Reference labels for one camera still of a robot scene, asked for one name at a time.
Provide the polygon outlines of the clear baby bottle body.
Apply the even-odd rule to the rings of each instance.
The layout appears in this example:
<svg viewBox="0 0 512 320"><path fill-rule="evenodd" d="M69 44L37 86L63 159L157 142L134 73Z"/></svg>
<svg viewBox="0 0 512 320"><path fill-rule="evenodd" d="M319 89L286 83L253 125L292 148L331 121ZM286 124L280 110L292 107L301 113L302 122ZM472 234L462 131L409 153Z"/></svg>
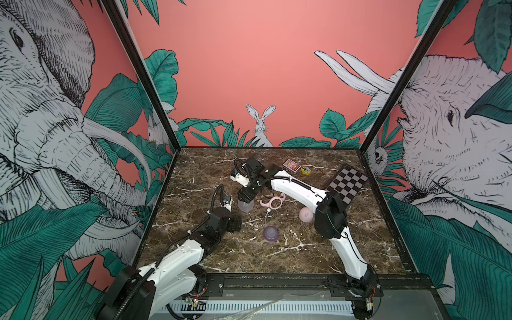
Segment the clear baby bottle body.
<svg viewBox="0 0 512 320"><path fill-rule="evenodd" d="M254 208L254 201L250 201L249 203L246 203L245 201L239 200L237 202L238 208L240 211L244 213L249 213Z"/></svg>

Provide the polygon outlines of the purple bottle collar with nipple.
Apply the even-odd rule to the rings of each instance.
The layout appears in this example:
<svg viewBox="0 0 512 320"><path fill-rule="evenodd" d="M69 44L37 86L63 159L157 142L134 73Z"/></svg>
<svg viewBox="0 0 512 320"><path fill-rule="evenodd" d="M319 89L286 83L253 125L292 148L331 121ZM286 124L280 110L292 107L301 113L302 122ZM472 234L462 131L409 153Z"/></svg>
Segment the purple bottle collar with nipple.
<svg viewBox="0 0 512 320"><path fill-rule="evenodd" d="M263 237L266 241L277 242L279 239L279 230L274 226L268 226L263 230Z"/></svg>

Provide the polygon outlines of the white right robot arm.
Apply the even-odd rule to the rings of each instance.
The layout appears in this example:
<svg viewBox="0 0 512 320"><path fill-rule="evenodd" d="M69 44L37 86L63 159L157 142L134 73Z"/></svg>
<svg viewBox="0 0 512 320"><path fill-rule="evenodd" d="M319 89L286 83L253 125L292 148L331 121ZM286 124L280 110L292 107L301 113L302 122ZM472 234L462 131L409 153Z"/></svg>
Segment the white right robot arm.
<svg viewBox="0 0 512 320"><path fill-rule="evenodd" d="M347 217L347 207L368 180L366 175L346 165L323 190L293 177L279 166L264 167L254 157L233 162L235 169L230 178L242 185L238 200L249 203L267 188L310 209L314 214L315 230L331 242L343 262L347 288L356 297L375 297L377 276L357 249Z"/></svg>

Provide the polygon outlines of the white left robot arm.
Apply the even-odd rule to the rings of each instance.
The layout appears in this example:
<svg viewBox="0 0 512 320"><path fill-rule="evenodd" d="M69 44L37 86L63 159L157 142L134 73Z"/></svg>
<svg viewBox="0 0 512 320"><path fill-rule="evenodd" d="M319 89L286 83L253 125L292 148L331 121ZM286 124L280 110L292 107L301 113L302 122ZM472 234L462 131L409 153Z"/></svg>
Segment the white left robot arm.
<svg viewBox="0 0 512 320"><path fill-rule="evenodd" d="M208 216L193 230L171 242L157 261L124 268L108 289L95 319L150 319L183 295L207 291L207 273L199 263L212 254L223 236L241 230L242 218L231 211L232 198L218 185Z"/></svg>

